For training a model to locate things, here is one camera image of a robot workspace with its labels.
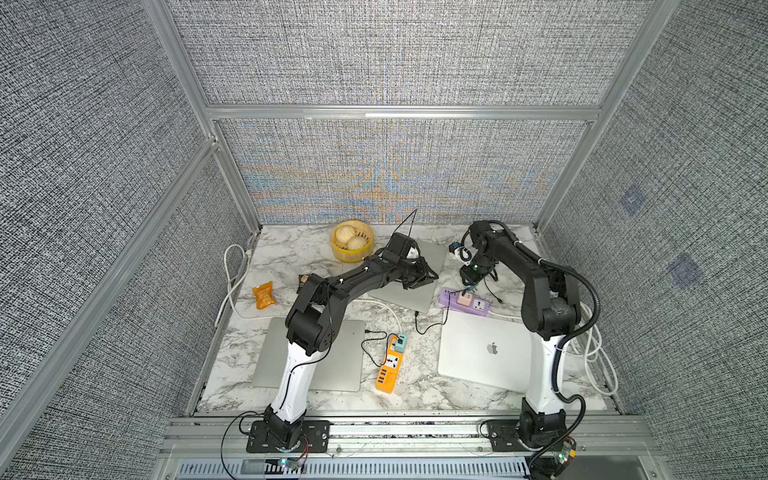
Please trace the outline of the pink charger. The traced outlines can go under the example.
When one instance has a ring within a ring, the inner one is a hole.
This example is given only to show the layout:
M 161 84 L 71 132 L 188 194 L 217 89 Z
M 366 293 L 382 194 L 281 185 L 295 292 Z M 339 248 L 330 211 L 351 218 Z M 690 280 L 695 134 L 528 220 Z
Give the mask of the pink charger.
M 462 305 L 465 307 L 470 307 L 472 305 L 472 301 L 473 301 L 473 295 L 467 292 L 461 293 L 456 300 L 458 305 Z

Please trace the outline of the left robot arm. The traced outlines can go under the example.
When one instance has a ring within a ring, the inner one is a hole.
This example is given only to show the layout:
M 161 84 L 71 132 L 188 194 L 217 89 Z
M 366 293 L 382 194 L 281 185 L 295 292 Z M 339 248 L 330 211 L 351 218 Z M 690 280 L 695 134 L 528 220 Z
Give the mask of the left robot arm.
M 281 383 L 262 415 L 269 436 L 279 447 L 291 449 L 299 442 L 310 383 L 338 337 L 348 305 L 391 283 L 414 290 L 438 278 L 418 241 L 398 232 L 344 274 L 307 276 L 285 320 L 287 358 Z

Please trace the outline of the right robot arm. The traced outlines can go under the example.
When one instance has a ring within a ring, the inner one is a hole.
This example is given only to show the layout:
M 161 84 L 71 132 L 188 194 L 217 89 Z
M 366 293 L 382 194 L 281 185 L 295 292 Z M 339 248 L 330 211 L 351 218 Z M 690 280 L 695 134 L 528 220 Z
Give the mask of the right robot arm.
M 581 423 L 586 400 L 562 390 L 567 346 L 594 327 L 602 313 L 597 289 L 575 269 L 547 260 L 526 247 L 498 220 L 477 220 L 459 241 L 475 253 L 460 269 L 462 283 L 475 286 L 499 264 L 524 285 L 521 319 L 531 334 L 531 373 L 517 424 L 519 441 L 541 455 L 561 444 Z

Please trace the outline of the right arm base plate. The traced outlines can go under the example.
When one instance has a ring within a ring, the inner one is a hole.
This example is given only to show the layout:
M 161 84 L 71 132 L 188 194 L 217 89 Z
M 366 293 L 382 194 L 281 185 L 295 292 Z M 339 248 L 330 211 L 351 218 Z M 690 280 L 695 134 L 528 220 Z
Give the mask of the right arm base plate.
M 486 438 L 495 453 L 538 452 L 565 433 L 564 429 L 533 433 L 529 443 L 523 441 L 517 420 L 484 420 L 479 433 Z

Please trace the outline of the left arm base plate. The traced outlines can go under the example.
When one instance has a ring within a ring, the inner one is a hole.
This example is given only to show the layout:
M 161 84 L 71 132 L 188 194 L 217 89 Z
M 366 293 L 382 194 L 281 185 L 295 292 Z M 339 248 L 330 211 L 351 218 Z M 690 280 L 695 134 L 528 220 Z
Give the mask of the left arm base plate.
M 326 453 L 331 426 L 325 420 L 304 420 L 294 427 L 272 429 L 264 420 L 257 420 L 251 425 L 245 449 L 252 454 Z

